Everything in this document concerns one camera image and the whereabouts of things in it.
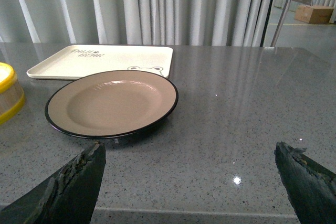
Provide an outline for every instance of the frog cartoon print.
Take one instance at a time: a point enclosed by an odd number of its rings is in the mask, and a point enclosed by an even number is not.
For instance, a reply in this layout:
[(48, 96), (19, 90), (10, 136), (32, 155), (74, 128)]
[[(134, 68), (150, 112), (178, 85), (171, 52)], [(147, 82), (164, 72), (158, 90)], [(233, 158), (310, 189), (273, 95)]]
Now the frog cartoon print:
[(152, 68), (140, 68), (138, 66), (132, 66), (132, 67), (128, 67), (128, 70), (138, 70), (138, 71), (146, 71), (146, 72), (150, 72), (150, 73), (156, 73), (158, 75), (163, 76), (162, 74), (162, 67), (152, 67)]

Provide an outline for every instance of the table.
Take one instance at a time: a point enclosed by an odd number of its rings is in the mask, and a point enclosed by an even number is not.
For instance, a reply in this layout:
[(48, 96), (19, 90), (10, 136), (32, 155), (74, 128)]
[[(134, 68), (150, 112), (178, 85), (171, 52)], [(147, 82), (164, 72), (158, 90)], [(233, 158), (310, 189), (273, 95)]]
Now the table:
[[(27, 101), (0, 125), (0, 205), (30, 191), (92, 140), (46, 121), (69, 81), (26, 71), (66, 44), (0, 44)], [(91, 223), (299, 223), (278, 174), (278, 141), (333, 172), (336, 74), (300, 48), (172, 46), (179, 101), (155, 130), (103, 140), (107, 164)]]

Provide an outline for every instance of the yellow container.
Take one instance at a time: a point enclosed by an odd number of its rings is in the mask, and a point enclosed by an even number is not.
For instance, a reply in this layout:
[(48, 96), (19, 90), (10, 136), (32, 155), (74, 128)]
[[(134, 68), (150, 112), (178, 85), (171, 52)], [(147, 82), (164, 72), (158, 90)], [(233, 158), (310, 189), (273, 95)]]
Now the yellow container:
[(25, 94), (15, 70), (0, 62), (0, 124), (13, 117), (25, 104)]

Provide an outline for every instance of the curtain fold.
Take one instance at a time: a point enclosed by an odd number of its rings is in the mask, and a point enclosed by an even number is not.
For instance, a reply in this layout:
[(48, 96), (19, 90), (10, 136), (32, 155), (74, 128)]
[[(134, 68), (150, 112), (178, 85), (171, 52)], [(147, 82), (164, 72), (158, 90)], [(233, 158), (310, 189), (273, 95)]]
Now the curtain fold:
[(0, 3), (0, 41), (4, 42), (213, 46), (259, 46), (271, 4), (270, 0)]

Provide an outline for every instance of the floor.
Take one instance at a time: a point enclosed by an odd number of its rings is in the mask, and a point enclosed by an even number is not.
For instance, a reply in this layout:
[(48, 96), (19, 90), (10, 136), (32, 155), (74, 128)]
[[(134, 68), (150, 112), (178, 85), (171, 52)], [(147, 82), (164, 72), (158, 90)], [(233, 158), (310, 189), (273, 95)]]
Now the floor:
[[(274, 7), (271, 12), (264, 46), (269, 47), (278, 25), (282, 9)], [(288, 12), (280, 31), (277, 47), (301, 47), (332, 64), (336, 71), (336, 25), (314, 25), (294, 19)]]

